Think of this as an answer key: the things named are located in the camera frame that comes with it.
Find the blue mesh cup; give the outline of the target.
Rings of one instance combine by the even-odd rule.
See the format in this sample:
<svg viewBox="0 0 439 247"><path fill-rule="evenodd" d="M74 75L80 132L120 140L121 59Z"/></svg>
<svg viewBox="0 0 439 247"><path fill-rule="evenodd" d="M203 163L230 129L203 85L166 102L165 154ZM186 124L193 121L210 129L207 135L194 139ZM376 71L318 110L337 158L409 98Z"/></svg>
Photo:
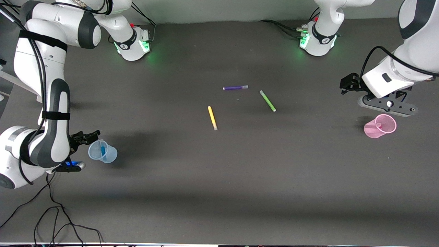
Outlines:
<svg viewBox="0 0 439 247"><path fill-rule="evenodd" d="M105 150L106 150L105 158L103 159L101 158L101 151L100 151L101 143L105 146ZM106 164L109 164L116 160L118 151L116 150L115 147L112 147L107 142L100 139L89 145L88 155L91 159L95 161L102 161Z"/></svg>

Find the pink mesh cup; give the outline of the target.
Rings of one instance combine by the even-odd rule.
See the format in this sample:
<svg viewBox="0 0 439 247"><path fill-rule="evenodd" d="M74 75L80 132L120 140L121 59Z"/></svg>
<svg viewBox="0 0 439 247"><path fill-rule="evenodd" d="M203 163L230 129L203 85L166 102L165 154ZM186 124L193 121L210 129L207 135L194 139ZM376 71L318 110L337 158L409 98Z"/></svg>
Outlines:
<svg viewBox="0 0 439 247"><path fill-rule="evenodd" d="M376 131L375 122L382 122L386 124L385 131L386 133L379 133ZM378 139L381 136L384 136L389 133L393 133L397 128L397 123L395 119L387 114L380 114L375 117L375 119L371 120L367 124L364 125L364 133L372 139Z"/></svg>

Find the green marker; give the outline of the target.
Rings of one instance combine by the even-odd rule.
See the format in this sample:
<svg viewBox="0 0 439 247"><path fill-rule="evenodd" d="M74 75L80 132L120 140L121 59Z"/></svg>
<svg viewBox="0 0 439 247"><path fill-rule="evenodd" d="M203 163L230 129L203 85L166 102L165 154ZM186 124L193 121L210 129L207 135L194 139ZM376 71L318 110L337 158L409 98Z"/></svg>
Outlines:
<svg viewBox="0 0 439 247"><path fill-rule="evenodd" d="M270 99L267 97L267 95L260 90L259 91L260 95L262 96L262 98L265 100L265 102L267 103L267 105L270 107L271 111L276 112L276 108L275 106L271 103Z"/></svg>

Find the white stand with base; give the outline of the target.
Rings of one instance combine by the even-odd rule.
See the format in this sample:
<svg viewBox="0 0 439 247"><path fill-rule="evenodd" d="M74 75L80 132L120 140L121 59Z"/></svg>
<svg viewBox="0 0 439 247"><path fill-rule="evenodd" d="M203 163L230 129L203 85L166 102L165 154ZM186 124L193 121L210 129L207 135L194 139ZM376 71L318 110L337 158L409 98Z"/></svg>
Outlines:
<svg viewBox="0 0 439 247"><path fill-rule="evenodd" d="M5 80L7 80L7 81L9 81L12 84L16 84L15 81L16 81L17 78L15 76L12 76L12 75L4 72L3 70L0 70L0 77L5 79Z"/></svg>

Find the yellow marker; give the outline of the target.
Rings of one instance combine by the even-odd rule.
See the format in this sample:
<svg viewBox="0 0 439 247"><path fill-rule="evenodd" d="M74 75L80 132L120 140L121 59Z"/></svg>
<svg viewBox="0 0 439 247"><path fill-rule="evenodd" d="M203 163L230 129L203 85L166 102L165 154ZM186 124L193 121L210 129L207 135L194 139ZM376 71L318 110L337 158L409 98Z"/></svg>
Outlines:
<svg viewBox="0 0 439 247"><path fill-rule="evenodd" d="M209 105L207 107L207 110L208 110L209 115L210 115L210 119L211 119L211 122L212 122L212 125L213 125L213 129L215 131L217 131L218 130L218 126L217 126L217 123L216 123L216 120L215 120L215 116L214 116L214 113L213 113L213 108Z"/></svg>

